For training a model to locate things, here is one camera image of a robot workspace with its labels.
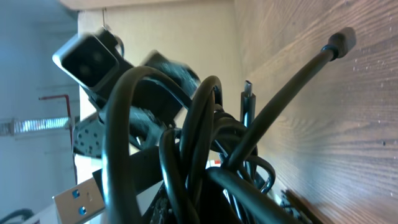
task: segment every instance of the tangled cables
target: tangled cables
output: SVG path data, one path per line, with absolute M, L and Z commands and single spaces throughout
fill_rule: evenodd
M 139 94 L 134 89 L 141 80 L 164 87 L 188 110 L 182 129 L 170 127 L 159 142 L 165 192 L 162 196 L 161 188 L 151 207 L 162 204 L 171 217 L 167 222 L 296 223 L 267 197 L 275 182 L 275 170 L 257 156 L 256 144 L 300 89 L 327 62 L 351 49 L 333 41 L 287 82 L 247 128 L 223 111 L 217 77 L 206 78 L 191 100 L 172 79 L 154 68 L 128 70 L 113 88 L 106 119 L 102 181 L 112 223 L 154 223 L 159 221 L 154 218 L 156 214 L 161 213 L 148 209 L 152 213 L 141 216 L 130 178 L 134 174 L 127 172 L 129 108 L 133 95 Z M 220 155 L 221 167 L 206 169 L 210 150 Z M 259 178 L 257 166 L 267 171 L 266 181 Z

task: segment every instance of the wooden surface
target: wooden surface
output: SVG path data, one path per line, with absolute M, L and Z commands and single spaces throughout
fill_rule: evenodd
M 106 7 L 131 6 L 153 3 L 167 3 L 197 0 L 59 0 L 64 6 L 73 10 L 102 9 Z
M 398 1 L 236 0 L 257 112 L 327 42 L 357 45 L 295 97 L 260 142 L 278 180 L 335 223 L 398 223 Z

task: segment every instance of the metal connector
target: metal connector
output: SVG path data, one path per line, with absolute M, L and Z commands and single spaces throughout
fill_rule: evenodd
M 105 204 L 100 190 L 91 178 L 54 197 L 59 220 L 63 224 L 78 224 L 99 215 Z

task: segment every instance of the coiled cable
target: coiled cable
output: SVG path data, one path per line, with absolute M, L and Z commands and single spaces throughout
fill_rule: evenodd
M 274 184 L 275 170 L 252 152 L 280 112 L 304 84 L 333 58 L 333 54 L 330 49 L 320 52 L 270 100 L 247 129 L 230 114 L 223 112 L 221 83 L 217 77 L 206 78 L 191 100 L 167 75 L 156 69 L 136 67 L 128 70 L 118 80 L 108 102 L 102 180 L 109 218 L 113 223 L 142 223 L 134 184 L 129 178 L 134 174 L 126 170 L 129 107 L 135 86 L 140 80 L 146 79 L 164 87 L 188 109 L 182 129 L 167 129 L 159 142 L 164 185 L 171 212 L 178 223 L 201 223 L 201 220 L 207 220 L 206 214 L 214 212 L 209 210 L 212 198 L 219 198 L 219 207 L 211 208 L 222 211 L 231 223 L 236 222 L 234 211 L 237 210 L 240 210 L 243 223 L 296 223 L 275 202 L 262 194 Z M 206 170 L 210 149 L 220 153 L 223 162 L 221 167 Z M 245 169 L 244 162 L 249 162 L 251 167 Z M 253 184 L 256 166 L 269 174 L 262 189 L 255 188 Z M 226 205 L 223 189 L 233 196 L 234 205 L 237 205 L 235 209 Z

